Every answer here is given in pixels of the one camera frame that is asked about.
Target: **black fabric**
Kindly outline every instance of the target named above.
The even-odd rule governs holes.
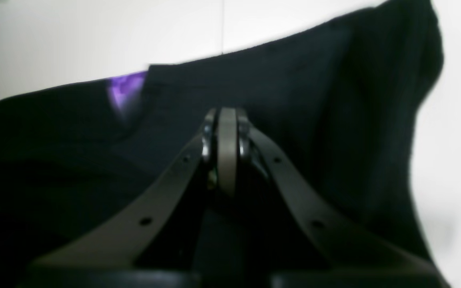
[[[242,106],[344,215],[430,259],[410,196],[417,108],[443,65],[429,0],[390,0],[244,51],[150,67],[139,119],[106,80],[0,101],[0,204],[75,238],[139,195],[207,110]]]

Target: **purple fabric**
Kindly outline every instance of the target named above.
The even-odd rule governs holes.
[[[115,108],[122,112],[126,103],[139,96],[147,71],[110,78],[109,97]]]

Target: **black plastic part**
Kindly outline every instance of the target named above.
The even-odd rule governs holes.
[[[318,273],[287,272],[271,275],[271,288],[440,288],[431,274],[380,271]]]
[[[19,288],[199,288],[200,277],[167,270],[34,268]]]

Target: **white background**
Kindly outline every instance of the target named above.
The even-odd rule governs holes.
[[[0,99],[244,49],[380,2],[0,0]],[[446,59],[419,111],[411,181],[434,258],[461,288],[461,1],[433,5]]]

